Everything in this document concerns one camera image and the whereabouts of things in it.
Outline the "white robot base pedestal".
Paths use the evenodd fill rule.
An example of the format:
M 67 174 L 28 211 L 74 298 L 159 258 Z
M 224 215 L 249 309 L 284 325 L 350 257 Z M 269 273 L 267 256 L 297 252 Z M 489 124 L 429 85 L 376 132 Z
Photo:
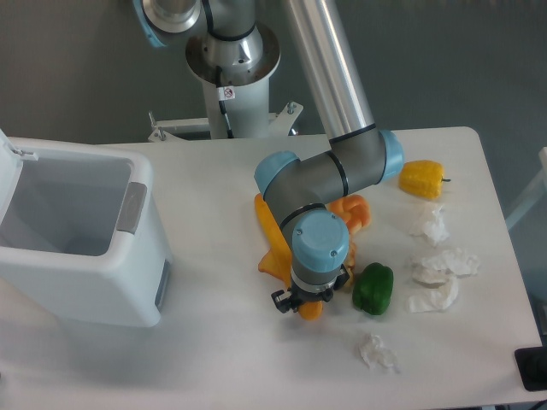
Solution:
M 207 33 L 190 38 L 187 64 L 201 82 L 213 139 L 265 138 L 269 79 L 279 65 L 279 42 L 258 22 L 244 38 L 218 39 Z

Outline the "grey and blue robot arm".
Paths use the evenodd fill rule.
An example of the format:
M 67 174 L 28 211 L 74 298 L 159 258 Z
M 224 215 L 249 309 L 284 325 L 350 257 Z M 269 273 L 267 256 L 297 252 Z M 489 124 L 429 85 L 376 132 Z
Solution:
M 269 79 L 279 42 L 256 19 L 252 1 L 137 1 L 150 42 L 188 33 L 185 58 L 201 81 L 212 138 L 264 138 L 271 131 Z M 306 160 L 274 153 L 255 181 L 291 253 L 285 288 L 273 294 L 280 312 L 327 302 L 349 278 L 350 231 L 327 204 L 381 183 L 403 167 L 396 136 L 375 125 L 337 6 L 332 1 L 284 4 L 328 149 Z

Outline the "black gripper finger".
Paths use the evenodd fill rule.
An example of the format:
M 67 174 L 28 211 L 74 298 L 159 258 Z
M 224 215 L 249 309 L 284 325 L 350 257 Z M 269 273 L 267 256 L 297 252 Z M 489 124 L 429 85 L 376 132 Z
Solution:
M 324 302 L 329 302 L 332 300 L 334 292 L 341 290 L 345 284 L 350 279 L 350 274 L 346 269 L 345 265 L 341 265 L 339 268 L 338 276 L 329 284 L 326 289 L 322 292 L 322 300 Z
M 281 313 L 288 313 L 289 311 L 295 313 L 304 304 L 304 300 L 298 296 L 298 293 L 293 292 L 291 288 L 275 291 L 271 294 L 271 299 L 274 306 Z

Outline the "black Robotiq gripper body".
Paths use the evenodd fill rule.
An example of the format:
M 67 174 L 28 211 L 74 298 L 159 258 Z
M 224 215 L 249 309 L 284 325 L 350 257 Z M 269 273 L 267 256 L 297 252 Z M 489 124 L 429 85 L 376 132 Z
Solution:
M 334 296 L 334 292 L 341 288 L 335 283 L 327 284 L 320 287 L 302 287 L 292 282 L 290 287 L 291 303 L 304 304 L 309 302 L 329 302 Z

